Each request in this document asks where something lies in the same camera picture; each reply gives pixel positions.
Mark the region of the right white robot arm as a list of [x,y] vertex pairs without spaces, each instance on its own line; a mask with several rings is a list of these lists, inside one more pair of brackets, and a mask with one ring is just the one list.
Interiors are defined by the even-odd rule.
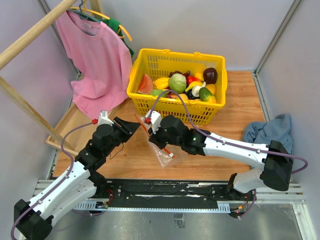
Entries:
[[247,143],[221,137],[207,130],[188,128],[179,118],[152,111],[145,116],[150,124],[149,141],[159,149],[167,145],[180,147],[190,155],[218,156],[252,167],[245,173],[231,175],[226,188],[232,200],[263,187],[285,192],[289,189],[293,160],[279,141],[270,144]]

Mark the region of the green orange mango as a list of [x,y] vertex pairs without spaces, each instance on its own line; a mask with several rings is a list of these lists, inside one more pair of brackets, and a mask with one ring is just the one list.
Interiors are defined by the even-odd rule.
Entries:
[[217,100],[215,96],[206,87],[202,87],[199,90],[199,98],[202,102],[216,104]]

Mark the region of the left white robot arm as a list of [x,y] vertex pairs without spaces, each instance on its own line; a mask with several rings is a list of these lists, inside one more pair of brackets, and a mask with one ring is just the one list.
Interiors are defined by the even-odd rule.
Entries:
[[126,143],[140,127],[115,117],[93,120],[97,124],[92,138],[76,157],[71,157],[67,170],[45,190],[28,201],[14,205],[15,230],[28,240],[44,240],[59,219],[85,199],[101,198],[108,192],[107,179],[97,172],[112,151]]

